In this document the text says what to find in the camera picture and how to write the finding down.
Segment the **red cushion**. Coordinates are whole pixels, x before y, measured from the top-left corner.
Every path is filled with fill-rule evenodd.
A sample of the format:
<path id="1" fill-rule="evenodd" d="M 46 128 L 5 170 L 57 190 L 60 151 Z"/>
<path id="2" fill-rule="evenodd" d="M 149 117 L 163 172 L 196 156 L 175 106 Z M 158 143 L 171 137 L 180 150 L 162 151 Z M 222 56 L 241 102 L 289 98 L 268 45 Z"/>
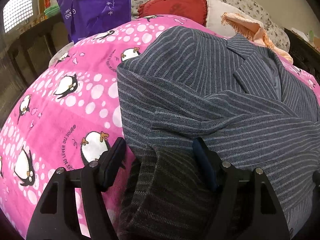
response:
<path id="1" fill-rule="evenodd" d="M 138 17 L 176 15 L 206 25 L 208 6 L 206 0 L 150 0 L 138 8 Z"/>

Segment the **grey striped suit jacket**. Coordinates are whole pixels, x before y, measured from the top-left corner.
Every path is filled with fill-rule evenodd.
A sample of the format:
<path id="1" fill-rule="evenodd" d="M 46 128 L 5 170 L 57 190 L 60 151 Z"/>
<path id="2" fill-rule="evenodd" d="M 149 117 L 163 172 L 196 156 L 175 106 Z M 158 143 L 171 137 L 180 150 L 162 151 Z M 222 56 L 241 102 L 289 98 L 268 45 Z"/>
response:
<path id="1" fill-rule="evenodd" d="M 313 211 L 319 104 L 277 55 L 242 35 L 177 26 L 117 68 L 125 140 L 136 156 L 120 239 L 202 239 L 215 191 L 193 140 L 237 168 L 262 168 L 295 236 Z"/>

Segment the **pink penguin bedspread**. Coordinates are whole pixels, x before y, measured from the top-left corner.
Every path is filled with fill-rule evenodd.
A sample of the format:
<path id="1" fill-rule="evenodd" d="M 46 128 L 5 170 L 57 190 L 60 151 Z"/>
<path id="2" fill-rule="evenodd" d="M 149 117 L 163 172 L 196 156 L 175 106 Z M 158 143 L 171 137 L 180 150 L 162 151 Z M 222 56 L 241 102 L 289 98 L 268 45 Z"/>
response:
<path id="1" fill-rule="evenodd" d="M 110 150 L 118 137 L 125 140 L 117 68 L 177 26 L 224 38 L 179 16 L 131 21 L 77 42 L 18 100 L 1 130 L 1 211 L 20 237 L 27 239 L 34 210 L 58 168 L 81 169 Z M 277 57 L 300 80 L 296 68 Z M 117 237 L 122 202 L 136 160 L 127 142 L 126 146 L 123 167 L 102 194 Z M 81 233 L 89 239 L 80 188 L 75 189 L 75 198 Z"/>

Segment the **dark wooden nightstand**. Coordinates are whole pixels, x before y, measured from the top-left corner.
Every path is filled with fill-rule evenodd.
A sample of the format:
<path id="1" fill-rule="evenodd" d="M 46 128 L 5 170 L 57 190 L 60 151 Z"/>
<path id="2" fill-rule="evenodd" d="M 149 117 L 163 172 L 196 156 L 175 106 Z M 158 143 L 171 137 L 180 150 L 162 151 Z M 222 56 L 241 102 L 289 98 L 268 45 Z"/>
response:
<path id="1" fill-rule="evenodd" d="M 293 64 L 313 75 L 319 82 L 319 52 L 296 33 L 286 28 L 284 31 L 290 39 L 289 54 L 293 58 Z"/>

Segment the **dark wooden chair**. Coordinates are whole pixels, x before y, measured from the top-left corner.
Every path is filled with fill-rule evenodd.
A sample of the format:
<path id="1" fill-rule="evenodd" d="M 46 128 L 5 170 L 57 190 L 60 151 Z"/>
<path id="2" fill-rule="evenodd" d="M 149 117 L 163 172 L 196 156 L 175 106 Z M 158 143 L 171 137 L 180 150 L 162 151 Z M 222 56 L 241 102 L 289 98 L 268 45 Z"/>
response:
<path id="1" fill-rule="evenodd" d="M 1 35 L 1 125 L 22 93 L 68 43 L 62 16 L 57 14 L 31 27 L 6 44 Z"/>

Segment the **orange fringed cloth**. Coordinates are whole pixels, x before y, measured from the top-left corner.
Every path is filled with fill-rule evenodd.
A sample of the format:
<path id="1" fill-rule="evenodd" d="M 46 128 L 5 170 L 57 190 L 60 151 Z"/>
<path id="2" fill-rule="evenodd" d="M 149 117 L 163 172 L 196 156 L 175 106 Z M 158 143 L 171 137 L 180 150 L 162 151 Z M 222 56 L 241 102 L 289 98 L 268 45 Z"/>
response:
<path id="1" fill-rule="evenodd" d="M 241 14 L 233 12 L 224 12 L 221 16 L 223 25 L 230 25 L 236 33 L 240 33 L 249 41 L 252 41 L 262 47 L 266 47 L 285 58 L 289 63 L 293 64 L 293 58 L 288 52 L 278 48 L 269 38 L 263 24 L 256 20 L 250 20 Z"/>

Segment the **purple shopping bag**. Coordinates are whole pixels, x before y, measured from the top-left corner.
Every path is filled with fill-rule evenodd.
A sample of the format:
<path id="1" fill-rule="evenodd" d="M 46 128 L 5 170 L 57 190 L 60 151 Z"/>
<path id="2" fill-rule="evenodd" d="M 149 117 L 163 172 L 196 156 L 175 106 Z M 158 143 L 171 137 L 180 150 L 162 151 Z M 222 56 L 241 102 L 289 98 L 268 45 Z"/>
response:
<path id="1" fill-rule="evenodd" d="M 131 0 L 57 0 L 68 31 L 78 42 L 131 21 Z"/>

